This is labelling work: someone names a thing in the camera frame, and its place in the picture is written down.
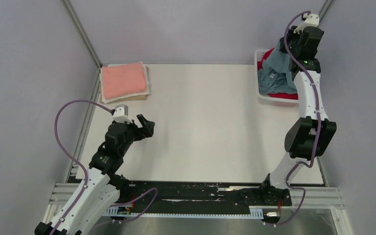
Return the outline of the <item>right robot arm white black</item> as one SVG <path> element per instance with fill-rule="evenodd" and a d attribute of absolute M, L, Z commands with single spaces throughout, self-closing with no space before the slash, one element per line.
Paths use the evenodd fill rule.
<path fill-rule="evenodd" d="M 291 205 L 291 180 L 303 166 L 313 166 L 337 130 L 323 106 L 321 67 L 315 57 L 323 34 L 316 26 L 292 26 L 281 40 L 281 52 L 290 56 L 288 68 L 298 92 L 300 117 L 285 136 L 285 155 L 259 188 L 259 199 L 264 205 Z"/>

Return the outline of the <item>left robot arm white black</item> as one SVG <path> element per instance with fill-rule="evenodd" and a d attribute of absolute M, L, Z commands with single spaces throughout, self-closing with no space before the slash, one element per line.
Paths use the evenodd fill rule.
<path fill-rule="evenodd" d="M 114 202 L 123 203 L 130 197 L 130 181 L 116 172 L 133 142 L 150 138 L 155 122 L 137 115 L 133 120 L 114 118 L 105 134 L 105 141 L 93 155 L 84 180 L 67 203 L 48 223 L 35 228 L 36 235 L 85 235 Z"/>

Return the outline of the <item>grey-blue t shirt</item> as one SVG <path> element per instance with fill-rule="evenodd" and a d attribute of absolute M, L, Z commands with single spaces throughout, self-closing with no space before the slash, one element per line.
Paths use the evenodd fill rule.
<path fill-rule="evenodd" d="M 258 91 L 264 95 L 295 95 L 296 86 L 289 70 L 290 56 L 281 52 L 281 41 L 265 52 L 258 62 Z"/>

